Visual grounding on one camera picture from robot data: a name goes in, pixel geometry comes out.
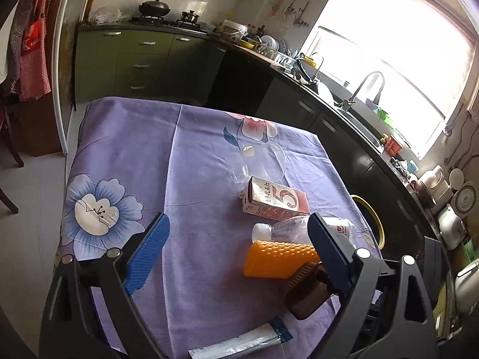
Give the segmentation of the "clear plastic cup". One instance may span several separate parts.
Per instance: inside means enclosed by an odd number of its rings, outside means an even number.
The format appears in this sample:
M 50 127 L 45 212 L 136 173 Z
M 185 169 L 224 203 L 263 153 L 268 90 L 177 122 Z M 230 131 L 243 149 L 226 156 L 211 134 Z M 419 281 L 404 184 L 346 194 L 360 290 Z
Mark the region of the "clear plastic cup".
M 227 155 L 227 169 L 232 181 L 239 184 L 250 177 L 280 182 L 286 171 L 286 154 L 274 142 L 247 144 Z

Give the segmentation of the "orange bumpy foam pad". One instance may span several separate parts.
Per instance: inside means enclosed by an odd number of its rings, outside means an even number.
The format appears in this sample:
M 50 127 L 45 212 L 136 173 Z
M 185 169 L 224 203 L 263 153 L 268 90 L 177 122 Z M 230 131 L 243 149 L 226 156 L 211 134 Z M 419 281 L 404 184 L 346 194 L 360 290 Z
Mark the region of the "orange bumpy foam pad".
M 253 278 L 288 279 L 304 264 L 320 261 L 312 245 L 255 241 L 248 250 L 243 274 Z

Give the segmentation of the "red checked apron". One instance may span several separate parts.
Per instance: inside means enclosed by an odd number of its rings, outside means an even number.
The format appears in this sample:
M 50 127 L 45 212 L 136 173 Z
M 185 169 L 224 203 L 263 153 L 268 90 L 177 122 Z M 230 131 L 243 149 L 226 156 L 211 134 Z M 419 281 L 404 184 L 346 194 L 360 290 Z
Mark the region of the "red checked apron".
M 50 0 L 19 0 L 7 53 L 6 94 L 37 100 L 51 91 L 46 63 L 46 16 Z

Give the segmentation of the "black wok on stove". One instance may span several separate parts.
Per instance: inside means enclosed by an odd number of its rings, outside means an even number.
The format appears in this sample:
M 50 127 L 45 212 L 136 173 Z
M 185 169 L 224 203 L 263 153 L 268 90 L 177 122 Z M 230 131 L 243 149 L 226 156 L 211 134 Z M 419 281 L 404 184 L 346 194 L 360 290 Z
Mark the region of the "black wok on stove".
M 149 0 L 139 4 L 139 12 L 143 16 L 164 17 L 170 13 L 171 8 L 161 0 Z

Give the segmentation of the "red cup on counter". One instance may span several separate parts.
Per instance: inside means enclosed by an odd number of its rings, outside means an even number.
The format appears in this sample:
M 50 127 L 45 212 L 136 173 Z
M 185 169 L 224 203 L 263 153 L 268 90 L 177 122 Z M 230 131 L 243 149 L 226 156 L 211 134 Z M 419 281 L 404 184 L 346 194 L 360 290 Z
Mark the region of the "red cup on counter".
M 386 141 L 385 150 L 389 156 L 394 157 L 398 155 L 402 149 L 403 146 L 393 135 L 391 135 Z

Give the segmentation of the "small steel pot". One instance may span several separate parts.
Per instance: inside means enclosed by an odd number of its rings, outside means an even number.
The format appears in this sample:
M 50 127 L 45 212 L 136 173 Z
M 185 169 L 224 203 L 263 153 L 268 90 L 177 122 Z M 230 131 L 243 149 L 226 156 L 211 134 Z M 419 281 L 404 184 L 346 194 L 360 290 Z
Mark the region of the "small steel pot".
M 189 24 L 196 24 L 198 21 L 198 14 L 194 10 L 183 11 L 180 20 Z

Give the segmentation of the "red white milk carton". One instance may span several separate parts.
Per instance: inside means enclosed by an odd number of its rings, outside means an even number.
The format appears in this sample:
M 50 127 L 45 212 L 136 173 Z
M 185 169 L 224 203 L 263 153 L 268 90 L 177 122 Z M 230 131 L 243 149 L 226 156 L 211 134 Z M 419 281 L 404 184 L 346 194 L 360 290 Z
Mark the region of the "red white milk carton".
M 256 176 L 247 181 L 239 199 L 244 213 L 269 220 L 310 214 L 306 193 Z

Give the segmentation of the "purple floral tablecloth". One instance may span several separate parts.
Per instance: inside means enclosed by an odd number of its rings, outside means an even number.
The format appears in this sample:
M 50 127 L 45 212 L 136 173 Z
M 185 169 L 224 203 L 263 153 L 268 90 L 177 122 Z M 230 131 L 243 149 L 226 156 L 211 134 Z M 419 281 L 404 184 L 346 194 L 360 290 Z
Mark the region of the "purple floral tablecloth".
M 158 213 L 170 236 L 134 301 L 162 350 L 191 349 L 235 337 L 274 317 L 292 340 L 258 358 L 306 358 L 340 304 L 331 297 L 305 321 L 283 306 L 279 280 L 246 277 L 257 218 L 244 213 L 235 178 L 242 150 L 272 143 L 285 155 L 275 180 L 303 191 L 312 212 L 353 223 L 359 247 L 379 256 L 372 233 L 316 135 L 219 110 L 122 97 L 93 101 L 80 124 L 66 187 L 61 250 L 80 260 L 122 247 Z

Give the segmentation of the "white dish rack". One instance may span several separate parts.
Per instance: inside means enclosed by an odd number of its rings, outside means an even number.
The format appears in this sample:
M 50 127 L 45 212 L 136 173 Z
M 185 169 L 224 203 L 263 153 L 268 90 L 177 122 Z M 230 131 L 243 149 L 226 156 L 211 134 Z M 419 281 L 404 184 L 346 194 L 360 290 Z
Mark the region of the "white dish rack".
M 265 41 L 258 36 L 254 36 L 253 38 L 246 37 L 244 40 L 253 44 L 252 50 L 254 52 L 269 58 L 274 63 L 282 66 L 285 70 L 290 71 L 295 65 L 294 57 L 289 56 L 285 52 L 281 52 L 279 50 L 278 42 L 271 36 L 266 36 Z

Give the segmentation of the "clear plastic water bottle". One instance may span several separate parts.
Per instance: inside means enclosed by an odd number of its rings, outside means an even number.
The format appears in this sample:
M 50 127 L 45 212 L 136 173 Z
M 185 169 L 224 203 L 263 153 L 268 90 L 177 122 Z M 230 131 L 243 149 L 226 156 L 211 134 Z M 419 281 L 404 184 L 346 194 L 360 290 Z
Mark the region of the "clear plastic water bottle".
M 252 227 L 252 243 L 256 241 L 286 242 L 311 245 L 308 235 L 309 216 L 295 216 L 273 224 L 256 223 Z M 326 225 L 345 236 L 356 247 L 351 230 L 355 225 L 348 219 L 323 217 Z

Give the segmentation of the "yellow rimmed trash bin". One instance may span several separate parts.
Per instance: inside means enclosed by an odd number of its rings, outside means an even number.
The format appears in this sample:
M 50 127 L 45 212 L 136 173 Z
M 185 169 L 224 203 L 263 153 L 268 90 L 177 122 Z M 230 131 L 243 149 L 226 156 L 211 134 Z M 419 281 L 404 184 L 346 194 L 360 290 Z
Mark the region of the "yellow rimmed trash bin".
M 385 245 L 386 238 L 384 228 L 378 214 L 372 208 L 372 206 L 362 197 L 359 197 L 356 194 L 352 194 L 351 198 L 353 199 L 362 216 L 365 218 L 365 221 L 371 228 L 376 244 L 378 245 L 378 249 L 382 250 Z

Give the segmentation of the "brown plastic tray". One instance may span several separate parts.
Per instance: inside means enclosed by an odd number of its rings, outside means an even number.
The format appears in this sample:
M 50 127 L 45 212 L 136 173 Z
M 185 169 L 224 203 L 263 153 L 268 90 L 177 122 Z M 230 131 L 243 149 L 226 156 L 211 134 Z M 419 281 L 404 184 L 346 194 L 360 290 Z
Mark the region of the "brown plastic tray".
M 308 262 L 287 282 L 284 305 L 297 320 L 315 313 L 337 290 L 325 271 L 323 263 Z

